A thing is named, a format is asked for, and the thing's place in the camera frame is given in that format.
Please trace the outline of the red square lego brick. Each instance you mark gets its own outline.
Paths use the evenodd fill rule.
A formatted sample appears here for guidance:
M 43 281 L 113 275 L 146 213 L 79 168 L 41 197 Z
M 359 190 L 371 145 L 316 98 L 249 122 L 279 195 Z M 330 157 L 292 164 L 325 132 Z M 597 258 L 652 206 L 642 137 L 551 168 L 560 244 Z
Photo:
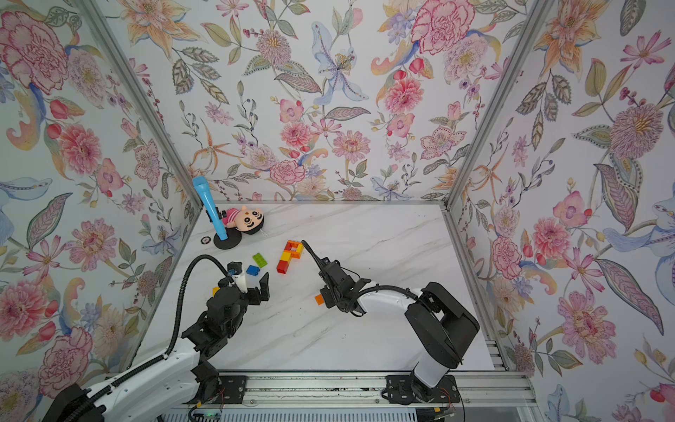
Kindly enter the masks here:
M 280 260 L 276 267 L 276 270 L 279 274 L 287 274 L 289 269 L 289 262 L 286 260 Z

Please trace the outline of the lime green lego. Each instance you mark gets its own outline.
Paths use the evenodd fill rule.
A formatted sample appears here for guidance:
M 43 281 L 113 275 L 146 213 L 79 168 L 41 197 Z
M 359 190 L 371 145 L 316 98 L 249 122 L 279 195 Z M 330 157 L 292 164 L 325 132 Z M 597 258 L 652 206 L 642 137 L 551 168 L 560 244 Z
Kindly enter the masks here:
M 256 253 L 255 255 L 252 256 L 254 262 L 256 263 L 256 266 L 259 268 L 263 268 L 267 266 L 267 261 L 263 257 L 262 254 Z

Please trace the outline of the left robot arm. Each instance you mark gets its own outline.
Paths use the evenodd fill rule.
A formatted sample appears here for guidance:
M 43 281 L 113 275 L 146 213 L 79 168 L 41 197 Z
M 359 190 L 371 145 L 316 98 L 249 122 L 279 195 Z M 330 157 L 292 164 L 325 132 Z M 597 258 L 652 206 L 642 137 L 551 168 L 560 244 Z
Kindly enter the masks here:
M 167 352 L 90 388 L 71 385 L 44 420 L 150 421 L 179 404 L 209 401 L 223 389 L 220 371 L 209 360 L 234 337 L 248 307 L 269 299 L 269 274 L 245 293 L 235 285 L 219 289 Z

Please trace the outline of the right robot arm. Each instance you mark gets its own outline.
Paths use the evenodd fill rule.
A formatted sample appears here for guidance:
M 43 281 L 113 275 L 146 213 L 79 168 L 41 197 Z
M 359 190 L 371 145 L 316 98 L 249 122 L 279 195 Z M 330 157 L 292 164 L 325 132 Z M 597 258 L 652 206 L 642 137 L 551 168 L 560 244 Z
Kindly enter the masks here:
M 457 369 L 480 331 L 477 319 L 437 282 L 419 291 L 393 285 L 355 281 L 353 272 L 337 260 L 314 258 L 320 290 L 327 308 L 336 308 L 355 318 L 373 312 L 404 313 L 411 330 L 424 348 L 411 373 L 411 387 L 425 393 L 436 389 L 451 369 Z

